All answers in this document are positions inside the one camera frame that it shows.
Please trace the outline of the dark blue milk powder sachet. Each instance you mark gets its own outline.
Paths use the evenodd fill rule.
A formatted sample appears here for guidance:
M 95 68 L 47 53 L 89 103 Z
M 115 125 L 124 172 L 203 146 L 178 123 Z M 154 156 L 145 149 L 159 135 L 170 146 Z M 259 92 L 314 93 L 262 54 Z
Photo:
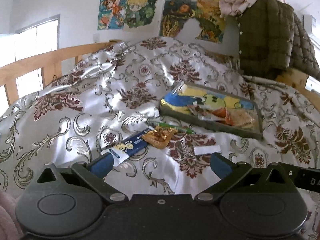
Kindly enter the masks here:
M 143 131 L 132 135 L 116 146 L 104 150 L 102 157 L 110 155 L 111 160 L 113 161 L 113 166 L 119 166 L 125 160 L 129 159 L 129 157 L 148 146 L 149 143 L 143 139 L 143 136 L 149 132 L 153 132 L 154 130 L 155 129 L 151 126 L 147 127 Z

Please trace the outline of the golden brown snack packet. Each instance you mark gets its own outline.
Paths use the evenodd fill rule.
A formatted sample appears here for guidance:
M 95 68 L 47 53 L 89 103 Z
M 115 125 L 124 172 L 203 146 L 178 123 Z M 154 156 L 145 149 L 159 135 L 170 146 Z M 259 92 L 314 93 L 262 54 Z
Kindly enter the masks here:
M 163 150 L 165 149 L 172 137 L 178 132 L 178 130 L 171 127 L 156 126 L 154 130 L 142 135 L 142 139 L 149 143 L 151 146 Z

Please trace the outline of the clear packet of orange snacks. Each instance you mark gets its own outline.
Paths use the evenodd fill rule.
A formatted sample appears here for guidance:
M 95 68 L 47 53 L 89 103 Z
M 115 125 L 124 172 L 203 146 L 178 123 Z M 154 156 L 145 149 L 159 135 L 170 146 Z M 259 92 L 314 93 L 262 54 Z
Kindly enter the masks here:
M 252 128 L 255 123 L 255 118 L 244 109 L 228 109 L 221 107 L 217 109 L 210 109 L 207 107 L 200 107 L 188 105 L 189 111 L 203 121 L 215 121 L 228 126 L 237 128 Z

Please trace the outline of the small white sachet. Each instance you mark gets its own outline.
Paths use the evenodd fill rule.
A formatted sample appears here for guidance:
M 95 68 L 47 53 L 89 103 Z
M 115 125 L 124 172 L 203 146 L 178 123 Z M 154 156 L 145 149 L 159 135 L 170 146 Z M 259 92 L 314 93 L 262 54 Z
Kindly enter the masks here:
M 197 146 L 194 147 L 195 155 L 205 155 L 205 154 L 213 154 L 220 153 L 221 148 L 219 145 L 207 145 L 207 146 Z

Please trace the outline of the green sausage stick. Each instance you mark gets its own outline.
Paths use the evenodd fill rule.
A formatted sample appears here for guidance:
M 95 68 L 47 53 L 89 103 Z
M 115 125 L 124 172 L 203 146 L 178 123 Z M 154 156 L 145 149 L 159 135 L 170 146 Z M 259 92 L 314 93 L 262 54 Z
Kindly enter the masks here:
M 180 132 L 180 133 L 187 133 L 187 134 L 195 134 L 195 131 L 193 131 L 190 128 L 184 128 L 181 126 L 175 126 L 175 125 L 170 125 L 164 122 L 158 122 L 158 121 L 154 121 L 154 120 L 146 120 L 145 122 L 148 126 L 152 126 L 152 127 L 165 127 L 165 128 L 172 128 L 175 129 L 176 131 Z

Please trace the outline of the grey tray with cartoon lining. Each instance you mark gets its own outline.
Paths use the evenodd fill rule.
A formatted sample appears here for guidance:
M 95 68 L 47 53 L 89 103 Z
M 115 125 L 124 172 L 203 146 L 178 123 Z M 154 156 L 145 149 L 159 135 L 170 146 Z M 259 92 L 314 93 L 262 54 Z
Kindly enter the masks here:
M 210 109 L 221 107 L 227 107 L 228 109 L 242 108 L 255 118 L 255 123 L 252 128 L 244 129 L 215 121 L 203 121 L 189 111 L 188 105 Z M 231 133 L 244 138 L 263 139 L 262 119 L 255 102 L 195 83 L 178 83 L 172 91 L 161 98 L 159 111 L 161 115 L 170 116 L 211 131 Z

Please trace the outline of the floral satin bedspread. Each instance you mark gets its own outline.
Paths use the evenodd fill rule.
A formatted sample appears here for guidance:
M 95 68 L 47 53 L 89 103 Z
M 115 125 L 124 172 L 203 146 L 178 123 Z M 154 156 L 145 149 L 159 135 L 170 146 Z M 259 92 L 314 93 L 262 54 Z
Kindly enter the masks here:
M 283 161 L 319 167 L 319 112 L 296 85 L 244 77 L 227 57 L 195 44 L 156 37 L 108 46 L 43 91 L 18 100 L 1 117 L 1 239 L 20 239 L 19 197 L 46 162 L 66 167 L 92 160 L 142 127 L 160 120 L 160 100 L 187 81 L 254 101 L 263 140 L 194 127 L 164 151 L 148 147 L 115 168 L 107 181 L 128 194 L 196 193 L 216 176 L 194 147 L 219 145 L 232 161 L 265 167 Z

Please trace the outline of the olive green puffer jacket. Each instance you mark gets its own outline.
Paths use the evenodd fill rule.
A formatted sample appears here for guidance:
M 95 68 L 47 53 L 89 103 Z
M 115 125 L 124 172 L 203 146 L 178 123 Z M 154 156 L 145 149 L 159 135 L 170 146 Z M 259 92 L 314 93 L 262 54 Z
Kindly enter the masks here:
M 245 75 L 275 79 L 294 68 L 319 80 L 313 44 L 293 7 L 257 0 L 239 24 L 240 68 Z

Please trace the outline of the window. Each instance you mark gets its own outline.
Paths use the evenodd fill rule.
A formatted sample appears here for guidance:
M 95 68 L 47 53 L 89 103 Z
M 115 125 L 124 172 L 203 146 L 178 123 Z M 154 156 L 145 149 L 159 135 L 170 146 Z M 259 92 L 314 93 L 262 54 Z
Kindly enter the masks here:
M 1 114 L 16 100 L 43 90 L 40 61 L 59 49 L 60 15 L 1 35 Z

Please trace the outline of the wooden bed frame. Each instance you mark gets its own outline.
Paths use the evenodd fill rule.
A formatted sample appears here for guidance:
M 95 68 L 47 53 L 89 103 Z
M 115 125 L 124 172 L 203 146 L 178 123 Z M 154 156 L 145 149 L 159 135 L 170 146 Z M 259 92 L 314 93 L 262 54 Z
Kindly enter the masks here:
M 49 85 L 55 78 L 62 76 L 62 61 L 73 59 L 75 63 L 82 60 L 82 56 L 94 53 L 121 40 L 86 44 L 50 51 L 44 54 L 28 57 L 1 67 L 1 86 L 4 86 L 7 102 L 12 105 L 19 99 L 16 79 L 34 70 L 41 70 L 42 84 Z

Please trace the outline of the cartoon wall posters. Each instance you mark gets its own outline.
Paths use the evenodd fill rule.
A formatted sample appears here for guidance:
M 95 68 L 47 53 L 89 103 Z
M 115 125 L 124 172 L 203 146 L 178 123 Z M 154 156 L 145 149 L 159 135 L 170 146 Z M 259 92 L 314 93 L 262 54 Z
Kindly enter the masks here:
M 176 37 L 191 19 L 196 39 L 222 43 L 225 21 L 219 0 L 100 0 L 97 29 L 157 30 L 160 36 Z

